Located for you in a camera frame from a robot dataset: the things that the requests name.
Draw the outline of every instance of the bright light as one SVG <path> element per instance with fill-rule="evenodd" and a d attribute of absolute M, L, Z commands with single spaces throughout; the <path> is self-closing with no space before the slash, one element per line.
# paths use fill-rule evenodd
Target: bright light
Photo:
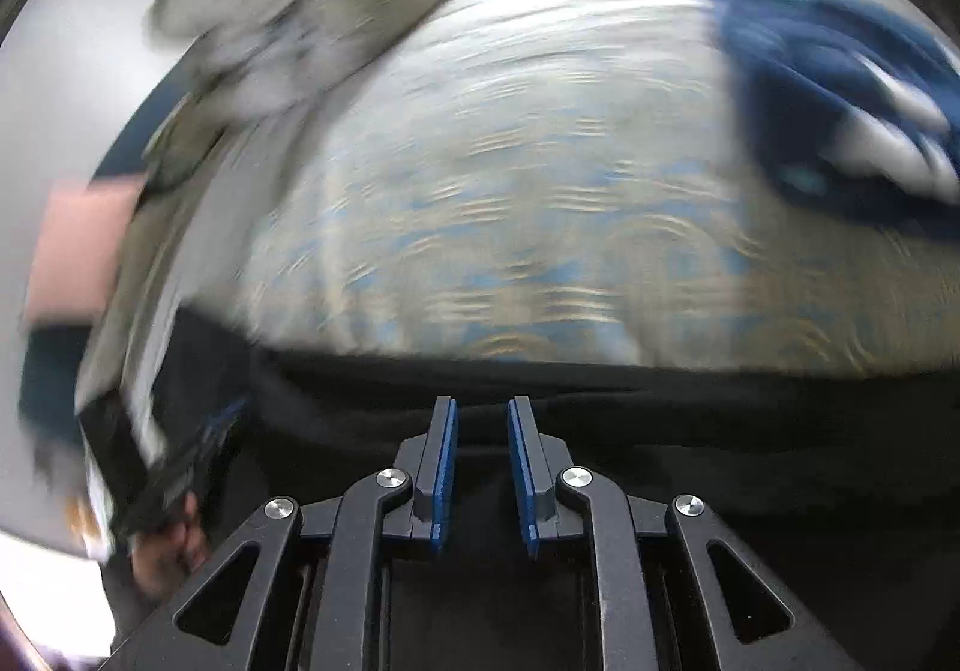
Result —
<path fill-rule="evenodd" d="M 94 561 L 0 532 L 0 592 L 27 638 L 66 658 L 105 658 L 115 628 Z"/>

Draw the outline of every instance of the pillow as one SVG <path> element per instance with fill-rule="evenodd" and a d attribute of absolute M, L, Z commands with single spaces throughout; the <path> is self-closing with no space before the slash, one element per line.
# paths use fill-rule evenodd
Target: pillow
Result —
<path fill-rule="evenodd" d="M 93 322 L 107 310 L 142 175 L 56 184 L 30 268 L 27 324 Z"/>

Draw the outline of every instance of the triangular cutout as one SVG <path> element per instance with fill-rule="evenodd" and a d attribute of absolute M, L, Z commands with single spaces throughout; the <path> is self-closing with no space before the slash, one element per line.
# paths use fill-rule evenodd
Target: triangular cutout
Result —
<path fill-rule="evenodd" d="M 193 596 L 176 617 L 176 626 L 191 636 L 225 646 L 230 641 L 258 556 L 260 547 L 256 544 L 240 547 L 213 579 Z"/>
<path fill-rule="evenodd" d="M 726 544 L 716 541 L 710 543 L 707 545 L 707 554 L 727 602 L 733 634 L 741 644 L 752 644 L 790 627 L 790 612 L 736 559 Z"/>

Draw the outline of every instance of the metal bolt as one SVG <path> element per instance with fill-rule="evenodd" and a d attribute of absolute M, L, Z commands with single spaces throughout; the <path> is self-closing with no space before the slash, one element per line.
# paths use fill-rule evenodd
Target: metal bolt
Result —
<path fill-rule="evenodd" d="M 387 468 L 376 474 L 376 482 L 381 487 L 399 487 L 407 480 L 407 474 L 400 468 Z"/>
<path fill-rule="evenodd" d="M 700 516 L 704 512 L 704 502 L 696 495 L 680 495 L 673 505 L 683 516 Z"/>
<path fill-rule="evenodd" d="M 286 498 L 274 498 L 263 508 L 263 513 L 271 519 L 286 519 L 294 513 L 293 501 Z"/>
<path fill-rule="evenodd" d="M 578 468 L 576 465 L 563 471 L 560 477 L 563 483 L 569 484 L 570 487 L 587 487 L 587 484 L 593 481 L 593 474 L 587 468 Z"/>

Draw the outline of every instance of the human hand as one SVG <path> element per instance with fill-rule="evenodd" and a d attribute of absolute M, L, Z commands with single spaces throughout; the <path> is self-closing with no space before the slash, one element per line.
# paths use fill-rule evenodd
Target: human hand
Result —
<path fill-rule="evenodd" d="M 197 496 L 189 492 L 184 499 L 184 521 L 162 532 L 138 532 L 133 537 L 133 581 L 148 598 L 161 601 L 172 595 L 208 556 L 210 549 L 200 527 Z"/>

